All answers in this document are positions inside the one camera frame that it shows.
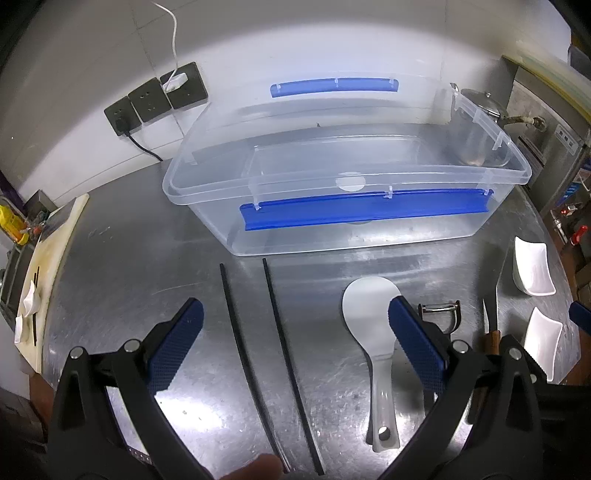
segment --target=white rice paddle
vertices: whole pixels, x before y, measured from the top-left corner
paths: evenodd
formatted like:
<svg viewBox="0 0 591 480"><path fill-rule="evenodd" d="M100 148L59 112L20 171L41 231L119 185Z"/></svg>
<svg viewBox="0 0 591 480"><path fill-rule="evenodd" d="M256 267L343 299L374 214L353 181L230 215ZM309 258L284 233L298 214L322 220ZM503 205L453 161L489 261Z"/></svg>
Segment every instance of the white rice paddle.
<svg viewBox="0 0 591 480"><path fill-rule="evenodd" d="M374 452L400 448L392 399L392 355L396 336L388 321L390 300L400 295L387 278L351 282L343 294L343 316L372 364L371 412Z"/></svg>

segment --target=cutting board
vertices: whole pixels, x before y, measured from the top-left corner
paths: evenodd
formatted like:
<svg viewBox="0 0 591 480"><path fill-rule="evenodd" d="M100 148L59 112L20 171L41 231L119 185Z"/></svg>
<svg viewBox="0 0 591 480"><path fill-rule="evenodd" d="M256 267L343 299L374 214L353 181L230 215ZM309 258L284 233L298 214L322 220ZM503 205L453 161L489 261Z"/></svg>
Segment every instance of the cutting board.
<svg viewBox="0 0 591 480"><path fill-rule="evenodd" d="M41 353L43 351L43 337L45 331L45 321L47 318L47 312L49 309L49 300L51 297L51 290L53 288L53 282L56 279L57 270L60 268L61 258L64 255L66 246L72 236L74 227L80 214L88 201L88 194L84 194L76 199L72 206L72 211L68 220L64 222L57 230L55 230L51 236L39 242L35 247L33 256L31 257L31 263L27 270L27 276L23 284L21 300L18 304L18 313L22 314L24 311L22 301L29 291L31 280L37 273L37 267L39 268L39 278L37 280L37 292L41 299L41 307L37 312L37 345L34 345L33 341L33 316L24 319L24 322L28 322L29 336L26 341L18 343L17 348L22 353L23 357L29 362L29 364L35 369L35 372L41 373ZM59 209L53 212L50 218L59 212Z"/></svg>

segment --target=pot lid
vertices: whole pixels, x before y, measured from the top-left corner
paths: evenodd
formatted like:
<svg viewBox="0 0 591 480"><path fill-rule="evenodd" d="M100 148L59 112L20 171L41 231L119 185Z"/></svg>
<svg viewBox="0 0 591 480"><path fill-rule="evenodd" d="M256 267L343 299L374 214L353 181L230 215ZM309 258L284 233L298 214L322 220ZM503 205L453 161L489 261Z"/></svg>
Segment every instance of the pot lid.
<svg viewBox="0 0 591 480"><path fill-rule="evenodd" d="M469 88L462 89L462 95L474 103L477 107L482 108L487 115L494 118L502 116L509 116L505 107L497 102L489 92L479 92Z"/></svg>

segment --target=wall outlet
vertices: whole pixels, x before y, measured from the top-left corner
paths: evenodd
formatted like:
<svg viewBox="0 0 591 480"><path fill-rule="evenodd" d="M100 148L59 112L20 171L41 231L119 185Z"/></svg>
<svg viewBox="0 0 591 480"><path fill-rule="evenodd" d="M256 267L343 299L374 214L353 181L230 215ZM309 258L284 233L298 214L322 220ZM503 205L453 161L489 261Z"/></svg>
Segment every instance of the wall outlet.
<svg viewBox="0 0 591 480"><path fill-rule="evenodd" d="M128 97L142 122L149 122L170 110L170 103L156 77L130 92Z"/></svg>
<svg viewBox="0 0 591 480"><path fill-rule="evenodd" d="M115 121L118 118L127 120L130 131L138 128L142 124L142 122L139 121L138 114L135 113L134 106L131 105L131 101L127 97L123 97L121 100L117 100L113 105L109 105L105 108L105 115L113 127L113 130L115 130L115 133L119 136L123 135L124 132L119 131L115 125Z"/></svg>
<svg viewBox="0 0 591 480"><path fill-rule="evenodd" d="M162 85L168 81L172 73L171 70L160 77ZM203 80L194 61L179 67L176 74L179 73L186 73L188 80L180 88L168 93L168 100L170 100L174 109L207 100L207 90L203 85Z"/></svg>

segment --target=yellow bottle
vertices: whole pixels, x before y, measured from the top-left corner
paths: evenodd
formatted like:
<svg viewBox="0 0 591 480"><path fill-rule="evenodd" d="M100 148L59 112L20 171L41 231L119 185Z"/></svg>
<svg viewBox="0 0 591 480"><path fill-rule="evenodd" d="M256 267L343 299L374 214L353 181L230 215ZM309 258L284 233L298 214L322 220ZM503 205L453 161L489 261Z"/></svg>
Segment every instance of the yellow bottle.
<svg viewBox="0 0 591 480"><path fill-rule="evenodd" d="M21 233L27 228L25 222L5 205L0 205L0 227L18 245L24 245L29 240L28 233Z"/></svg>

